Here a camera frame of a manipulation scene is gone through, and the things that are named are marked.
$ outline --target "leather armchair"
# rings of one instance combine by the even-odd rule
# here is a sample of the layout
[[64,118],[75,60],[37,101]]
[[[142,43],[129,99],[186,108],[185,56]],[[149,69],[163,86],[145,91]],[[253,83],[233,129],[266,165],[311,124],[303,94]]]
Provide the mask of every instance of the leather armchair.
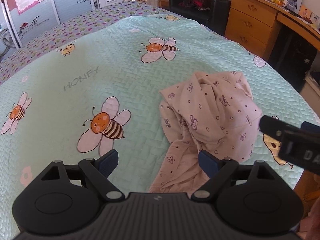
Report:
[[183,0],[169,0],[169,10],[185,18],[197,21],[224,36],[229,17],[231,0],[212,0],[211,10],[199,11],[194,7],[180,6]]

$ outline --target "drawer handle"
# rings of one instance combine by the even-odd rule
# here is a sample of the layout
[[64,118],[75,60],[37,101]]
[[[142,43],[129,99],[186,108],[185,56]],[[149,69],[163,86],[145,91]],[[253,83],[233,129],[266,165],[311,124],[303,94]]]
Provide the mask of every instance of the drawer handle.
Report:
[[248,8],[249,8],[250,11],[254,11],[254,12],[257,11],[257,9],[253,6],[253,4],[251,6],[248,5]]
[[248,28],[252,28],[251,22],[246,22],[246,21],[244,21],[243,23],[244,23],[244,25],[247,26]]
[[248,43],[248,41],[246,40],[245,37],[241,37],[241,36],[240,36],[240,40],[241,40],[242,42],[244,42],[244,43]]

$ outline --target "pink garment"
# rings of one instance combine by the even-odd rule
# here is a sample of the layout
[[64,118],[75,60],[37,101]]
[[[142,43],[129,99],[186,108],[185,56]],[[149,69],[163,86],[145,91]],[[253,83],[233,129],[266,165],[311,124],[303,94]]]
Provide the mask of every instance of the pink garment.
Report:
[[198,164],[202,149],[219,159],[250,157],[262,112],[241,72],[195,72],[160,93],[162,127],[171,145],[149,192],[191,195],[201,187],[209,179]]

